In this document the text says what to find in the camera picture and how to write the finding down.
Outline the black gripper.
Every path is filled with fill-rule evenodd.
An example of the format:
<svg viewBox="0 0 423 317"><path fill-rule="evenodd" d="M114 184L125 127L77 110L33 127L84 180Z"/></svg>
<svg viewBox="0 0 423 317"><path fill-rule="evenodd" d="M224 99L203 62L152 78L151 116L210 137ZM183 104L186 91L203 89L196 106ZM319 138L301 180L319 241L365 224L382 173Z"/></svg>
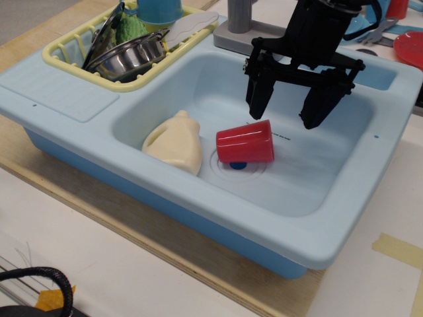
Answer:
<svg viewBox="0 0 423 317"><path fill-rule="evenodd" d="M299 113L306 129L318 127L354 88L362 62L336 52L365 1L299 1L280 38L252 39L245 63L249 114L259 120L272 97L276 81L311 87Z"/></svg>

